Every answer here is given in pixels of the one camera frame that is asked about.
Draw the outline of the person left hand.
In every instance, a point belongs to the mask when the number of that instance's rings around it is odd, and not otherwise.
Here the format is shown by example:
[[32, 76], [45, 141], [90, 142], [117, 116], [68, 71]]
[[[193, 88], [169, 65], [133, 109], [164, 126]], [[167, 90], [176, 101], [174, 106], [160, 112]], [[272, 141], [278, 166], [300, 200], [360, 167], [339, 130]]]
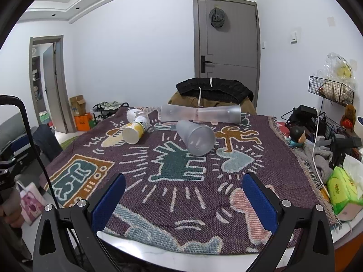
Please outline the person left hand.
[[20, 203], [20, 193], [15, 187], [1, 192], [1, 217], [5, 223], [13, 228], [20, 228], [24, 223], [22, 207]]

